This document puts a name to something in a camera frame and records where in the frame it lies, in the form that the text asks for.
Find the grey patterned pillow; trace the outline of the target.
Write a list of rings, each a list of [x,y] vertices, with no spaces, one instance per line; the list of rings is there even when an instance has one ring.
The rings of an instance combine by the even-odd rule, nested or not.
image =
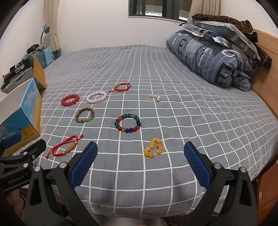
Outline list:
[[[227,41],[237,46],[247,56],[261,61],[261,57],[255,44],[253,44],[238,28],[230,23],[193,19],[193,24],[181,23],[179,26],[183,29],[190,28],[194,31],[196,30],[195,27],[197,27],[218,33]]]

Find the teal desk lamp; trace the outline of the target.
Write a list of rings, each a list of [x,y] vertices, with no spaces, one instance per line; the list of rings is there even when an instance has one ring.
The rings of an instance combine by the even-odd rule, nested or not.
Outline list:
[[[43,25],[42,28],[43,28],[43,30],[42,30],[42,34],[40,36],[40,44],[42,44],[43,35],[50,32],[50,26],[49,25]]]

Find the brown blanket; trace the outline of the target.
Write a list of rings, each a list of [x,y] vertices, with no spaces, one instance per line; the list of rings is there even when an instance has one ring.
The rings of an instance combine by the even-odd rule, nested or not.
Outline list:
[[[238,28],[253,44],[255,44],[259,55],[261,57],[261,64],[264,68],[269,69],[272,64],[272,58],[263,50],[261,47],[257,46],[258,34],[253,29],[251,23],[248,20],[239,21],[233,17],[228,17],[224,15],[205,15],[205,14],[195,14],[192,16],[192,20],[204,20],[204,21],[216,21],[223,23],[230,23]]]

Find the beige curtain right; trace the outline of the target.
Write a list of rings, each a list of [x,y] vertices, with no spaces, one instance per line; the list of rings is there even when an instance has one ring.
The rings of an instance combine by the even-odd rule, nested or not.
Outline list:
[[[220,0],[202,0],[201,13],[205,15],[219,15]]]

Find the teal storage case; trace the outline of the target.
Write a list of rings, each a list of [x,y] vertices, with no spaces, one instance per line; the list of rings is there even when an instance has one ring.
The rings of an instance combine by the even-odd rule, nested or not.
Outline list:
[[[55,57],[53,55],[51,47],[47,47],[46,49],[37,53],[36,58],[43,69],[45,69],[47,66],[49,66],[52,62],[55,61]]]

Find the blue yellow cardboard box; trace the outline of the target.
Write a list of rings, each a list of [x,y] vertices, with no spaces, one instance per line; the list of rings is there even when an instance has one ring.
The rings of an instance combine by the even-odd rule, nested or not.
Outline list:
[[[1,150],[1,156],[10,156],[40,136],[42,109],[40,92],[46,88],[44,70],[35,59],[32,78],[23,82],[1,100],[1,140],[15,133],[22,135],[19,143]]]

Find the grey clutter pile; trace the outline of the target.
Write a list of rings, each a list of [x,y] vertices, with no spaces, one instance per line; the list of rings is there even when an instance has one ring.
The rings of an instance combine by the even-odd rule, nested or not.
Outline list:
[[[4,82],[1,91],[8,94],[20,84],[32,78],[34,60],[37,59],[36,54],[45,48],[44,45],[39,44],[34,44],[28,48],[27,54],[24,55],[23,59],[18,64],[12,66],[6,75],[3,75]]]

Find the dark framed window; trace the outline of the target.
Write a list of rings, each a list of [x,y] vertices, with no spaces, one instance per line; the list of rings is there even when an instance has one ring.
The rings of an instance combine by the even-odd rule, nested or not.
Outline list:
[[[190,0],[131,0],[129,1],[129,16],[187,21],[191,5]]]

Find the rolled grey blue duvet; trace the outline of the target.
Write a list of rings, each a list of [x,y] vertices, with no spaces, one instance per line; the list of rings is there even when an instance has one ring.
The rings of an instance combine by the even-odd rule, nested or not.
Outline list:
[[[224,88],[234,86],[241,91],[250,90],[257,61],[185,30],[168,38],[166,46],[207,82]]]

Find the grey checked bed sheet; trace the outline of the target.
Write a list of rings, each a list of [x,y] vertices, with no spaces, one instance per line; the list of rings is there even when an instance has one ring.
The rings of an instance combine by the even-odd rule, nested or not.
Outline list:
[[[41,155],[35,165],[54,168],[94,141],[97,157],[76,188],[90,213],[149,218],[192,212],[205,189],[185,159],[188,141],[225,168],[245,167],[251,179],[277,152],[277,120],[256,93],[212,85],[166,48],[76,51],[45,75],[40,124],[47,148],[71,135],[84,137],[66,156]]]

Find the wooden headboard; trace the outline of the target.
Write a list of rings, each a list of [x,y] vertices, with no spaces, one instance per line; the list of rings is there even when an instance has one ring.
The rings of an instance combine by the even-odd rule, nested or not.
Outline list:
[[[256,74],[251,80],[251,88],[265,102],[268,108],[277,117],[277,54],[278,41],[277,37],[268,34],[264,31],[256,30],[258,33],[258,43],[268,55],[272,58],[272,64],[269,69],[260,66]]]

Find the white pearl earrings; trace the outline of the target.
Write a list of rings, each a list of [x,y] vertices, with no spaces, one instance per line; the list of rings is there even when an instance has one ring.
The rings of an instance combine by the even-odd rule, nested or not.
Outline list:
[[[160,102],[161,101],[161,97],[158,96],[158,95],[150,94],[149,97],[153,98],[156,102]]]

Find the beige curtain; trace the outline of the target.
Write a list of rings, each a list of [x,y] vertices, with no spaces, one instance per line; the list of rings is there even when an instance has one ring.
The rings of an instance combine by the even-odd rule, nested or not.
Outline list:
[[[201,13],[205,15],[219,15],[220,0],[202,0]]]
[[[60,49],[60,42],[58,38],[57,18],[59,0],[46,0],[45,1],[45,17],[50,27],[50,45],[52,51]]]

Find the beige curtain left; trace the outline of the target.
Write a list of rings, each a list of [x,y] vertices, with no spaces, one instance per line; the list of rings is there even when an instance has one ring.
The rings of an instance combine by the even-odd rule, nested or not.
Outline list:
[[[45,1],[45,17],[50,27],[50,45],[52,51],[60,49],[60,42],[58,38],[57,18],[59,0],[46,0]]]

